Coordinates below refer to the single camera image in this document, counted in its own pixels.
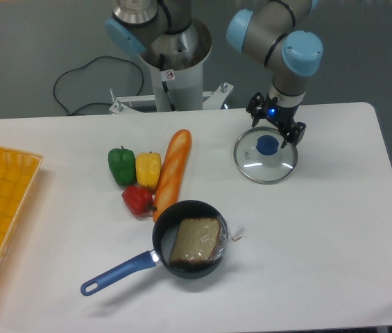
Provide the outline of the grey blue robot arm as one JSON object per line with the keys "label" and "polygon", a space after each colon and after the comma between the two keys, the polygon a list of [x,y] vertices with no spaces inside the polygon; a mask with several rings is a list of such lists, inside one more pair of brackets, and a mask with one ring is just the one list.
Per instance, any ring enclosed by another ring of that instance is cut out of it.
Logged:
{"label": "grey blue robot arm", "polygon": [[[246,109],[253,123],[273,124],[285,144],[296,145],[304,135],[305,124],[294,117],[323,55],[315,34],[296,30],[315,6],[269,1],[259,12],[240,10],[226,32],[232,48],[272,72],[268,92],[254,95]],[[116,1],[105,28],[121,50],[149,66],[159,111],[201,109],[212,36],[193,17],[190,1]]]}

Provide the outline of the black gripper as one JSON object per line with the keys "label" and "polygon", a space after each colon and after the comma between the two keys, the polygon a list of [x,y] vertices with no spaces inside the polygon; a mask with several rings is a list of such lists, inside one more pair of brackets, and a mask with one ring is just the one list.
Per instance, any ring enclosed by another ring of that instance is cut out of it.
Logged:
{"label": "black gripper", "polygon": [[289,98],[288,106],[285,104],[281,98],[269,94],[266,95],[264,101],[263,95],[257,92],[251,97],[246,107],[247,113],[252,118],[252,127],[255,127],[261,119],[267,119],[278,128],[283,137],[281,148],[285,148],[287,144],[297,146],[303,139],[306,129],[305,123],[294,120],[299,105],[294,105],[291,98]]}

